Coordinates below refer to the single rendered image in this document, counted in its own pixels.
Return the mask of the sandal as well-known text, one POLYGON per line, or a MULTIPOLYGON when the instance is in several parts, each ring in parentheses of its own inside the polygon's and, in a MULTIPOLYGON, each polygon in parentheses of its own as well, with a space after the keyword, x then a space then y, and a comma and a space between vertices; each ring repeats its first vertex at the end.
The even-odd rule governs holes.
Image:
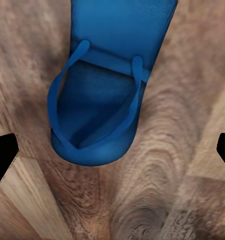
POLYGON ((94 167, 127 153, 177 4, 71 0, 69 60, 47 96, 51 144, 62 159, 94 167))

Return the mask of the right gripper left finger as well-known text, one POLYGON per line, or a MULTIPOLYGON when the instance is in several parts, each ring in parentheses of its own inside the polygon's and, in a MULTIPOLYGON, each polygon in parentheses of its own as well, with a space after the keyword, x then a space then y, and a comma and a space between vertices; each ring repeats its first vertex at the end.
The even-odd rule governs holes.
POLYGON ((18 152, 19 146, 14 133, 0 136, 0 181, 18 152))

